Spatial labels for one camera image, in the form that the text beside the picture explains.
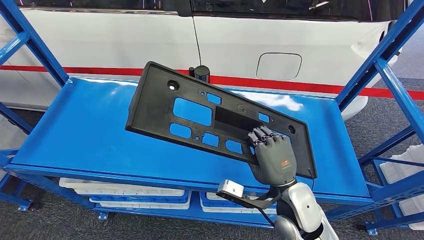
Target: round hole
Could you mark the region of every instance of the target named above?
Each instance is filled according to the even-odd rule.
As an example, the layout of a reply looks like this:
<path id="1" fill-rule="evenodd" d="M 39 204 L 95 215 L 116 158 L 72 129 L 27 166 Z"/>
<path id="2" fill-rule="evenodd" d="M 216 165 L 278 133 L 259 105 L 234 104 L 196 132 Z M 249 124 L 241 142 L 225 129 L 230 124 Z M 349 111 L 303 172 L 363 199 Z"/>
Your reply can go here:
<path id="1" fill-rule="evenodd" d="M 174 80 L 169 80 L 167 85 L 168 88 L 172 91 L 177 91 L 180 88 L 180 84 Z"/>
<path id="2" fill-rule="evenodd" d="M 292 125 L 288 125 L 288 130 L 290 131 L 291 134 L 295 134 L 296 133 L 296 129 Z"/>

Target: blue metal rack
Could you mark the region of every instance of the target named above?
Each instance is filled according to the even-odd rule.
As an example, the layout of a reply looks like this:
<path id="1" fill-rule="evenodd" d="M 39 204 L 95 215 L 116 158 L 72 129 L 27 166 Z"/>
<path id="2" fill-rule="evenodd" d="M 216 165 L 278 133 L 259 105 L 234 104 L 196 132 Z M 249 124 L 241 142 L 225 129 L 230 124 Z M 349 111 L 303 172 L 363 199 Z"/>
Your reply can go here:
<path id="1" fill-rule="evenodd" d="M 202 192 L 216 191 L 219 182 L 232 179 L 244 185 L 247 192 L 264 193 L 268 189 L 253 178 L 245 163 L 125 131 L 128 106 L 137 82 L 69 78 L 13 0 L 0 0 L 0 11 L 16 32 L 16 37 L 0 51 L 0 63 L 25 43 L 63 86 L 34 129 L 0 104 L 1 114 L 31 133 L 13 159 L 1 158 L 0 154 L 0 165 L 10 174 L 98 212 L 99 219 L 106 219 L 108 212 L 117 212 L 270 227 L 259 214 L 203 212 L 197 192 L 193 193 L 188 210 L 109 208 L 89 202 L 46 178 L 67 177 Z M 424 140 L 424 117 L 388 65 L 388 60 L 423 22 L 424 1 L 413 1 L 336 98 L 289 94 L 298 108 L 273 107 L 307 123 L 318 173 L 313 189 L 315 196 L 321 203 L 343 205 L 326 213 L 330 221 L 389 205 L 395 218 L 383 220 L 376 211 L 378 222 L 368 224 L 368 229 L 423 221 L 421 213 L 403 216 L 396 203 L 424 193 L 424 172 L 387 184 L 379 170 L 381 161 L 395 162 L 379 157 L 380 154 L 415 133 Z M 358 160 L 340 112 L 377 73 L 381 74 L 410 126 Z M 265 94 L 265 98 L 284 95 L 240 90 L 237 93 L 245 97 Z M 366 181 L 361 167 L 367 164 L 373 165 L 380 184 Z M 312 183 L 302 177 L 299 181 Z"/>

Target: orange logo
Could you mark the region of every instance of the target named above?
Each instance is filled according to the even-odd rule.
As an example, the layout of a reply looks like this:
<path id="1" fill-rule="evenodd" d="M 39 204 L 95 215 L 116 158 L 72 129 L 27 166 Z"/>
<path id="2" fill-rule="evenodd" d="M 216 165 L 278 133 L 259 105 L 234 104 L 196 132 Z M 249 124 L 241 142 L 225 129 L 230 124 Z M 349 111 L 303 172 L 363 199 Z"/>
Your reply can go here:
<path id="1" fill-rule="evenodd" d="M 285 166 L 290 165 L 290 162 L 285 160 L 281 162 L 281 167 L 284 168 Z"/>

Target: black plastic panel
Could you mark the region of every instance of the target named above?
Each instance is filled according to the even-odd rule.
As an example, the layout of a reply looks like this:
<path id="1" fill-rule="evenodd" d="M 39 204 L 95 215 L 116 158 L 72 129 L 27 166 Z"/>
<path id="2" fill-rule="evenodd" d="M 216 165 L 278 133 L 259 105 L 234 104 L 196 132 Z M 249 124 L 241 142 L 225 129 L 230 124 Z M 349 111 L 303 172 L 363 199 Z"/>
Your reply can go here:
<path id="1" fill-rule="evenodd" d="M 208 93 L 220 97 L 220 104 L 208 101 Z M 211 125 L 207 126 L 175 116 L 173 109 L 177 98 L 212 109 Z M 269 116 L 269 122 L 259 120 L 259 113 Z M 172 123 L 189 127 L 191 135 L 184 138 L 171 134 Z M 258 161 L 250 150 L 247 134 L 253 128 L 264 124 L 290 137 L 297 161 L 297 175 L 316 178 L 317 171 L 308 128 L 304 122 L 155 62 L 150 61 L 144 67 L 129 106 L 125 129 L 257 165 Z M 205 133 L 219 137 L 218 147 L 202 143 Z M 228 150 L 227 140 L 241 143 L 242 153 Z"/>

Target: robotic hand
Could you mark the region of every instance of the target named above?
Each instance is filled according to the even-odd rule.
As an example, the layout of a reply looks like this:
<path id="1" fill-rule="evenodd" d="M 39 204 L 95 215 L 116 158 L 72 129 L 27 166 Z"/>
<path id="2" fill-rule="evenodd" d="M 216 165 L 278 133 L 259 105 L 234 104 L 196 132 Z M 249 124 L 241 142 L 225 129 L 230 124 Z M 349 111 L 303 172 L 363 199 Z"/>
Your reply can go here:
<path id="1" fill-rule="evenodd" d="M 277 195 L 274 196 L 277 217 L 273 225 L 282 240 L 338 240 L 309 186 L 296 180 L 297 164 L 289 138 L 273 133 L 266 126 L 253 129 L 247 136 L 258 161 L 258 165 L 250 164 L 250 169 L 258 182 L 270 185 L 270 191 L 258 198 L 262 200 L 257 201 L 261 204 L 255 204 L 255 201 L 243 200 L 241 194 L 236 196 L 226 192 L 229 184 L 232 186 L 228 188 L 232 190 L 236 189 L 234 185 L 239 185 L 226 180 L 226 185 L 218 189 L 217 195 L 248 208 L 258 208 L 270 222 L 261 209 L 266 209 L 273 202 L 263 200 Z"/>

